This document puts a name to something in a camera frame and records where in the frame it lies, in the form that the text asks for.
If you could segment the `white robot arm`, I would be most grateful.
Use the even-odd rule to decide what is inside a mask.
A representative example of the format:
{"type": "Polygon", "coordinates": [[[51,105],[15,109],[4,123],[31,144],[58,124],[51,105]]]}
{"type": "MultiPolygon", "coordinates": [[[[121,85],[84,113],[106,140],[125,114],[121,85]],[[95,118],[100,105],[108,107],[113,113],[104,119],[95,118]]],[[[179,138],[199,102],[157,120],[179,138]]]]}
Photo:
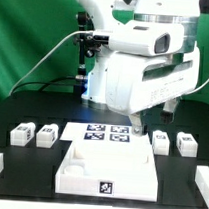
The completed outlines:
{"type": "Polygon", "coordinates": [[[77,0],[89,15],[85,55],[95,56],[82,98],[130,118],[146,133],[140,113],[163,105],[163,122],[174,120],[183,94],[196,87],[200,52],[197,26],[209,0],[77,0]]]}

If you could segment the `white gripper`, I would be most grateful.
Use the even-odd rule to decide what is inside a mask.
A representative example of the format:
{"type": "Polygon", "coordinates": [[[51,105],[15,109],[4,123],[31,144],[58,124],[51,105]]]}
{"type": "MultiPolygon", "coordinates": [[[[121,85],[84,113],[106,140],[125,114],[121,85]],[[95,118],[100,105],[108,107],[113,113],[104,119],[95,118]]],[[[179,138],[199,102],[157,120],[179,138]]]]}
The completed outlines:
{"type": "Polygon", "coordinates": [[[178,64],[168,57],[139,57],[116,52],[110,56],[106,77],[105,100],[110,110],[130,115],[132,132],[146,134],[146,125],[138,112],[164,103],[163,123],[170,124],[179,105],[177,97],[194,90],[199,75],[200,51],[185,53],[178,64]]]}

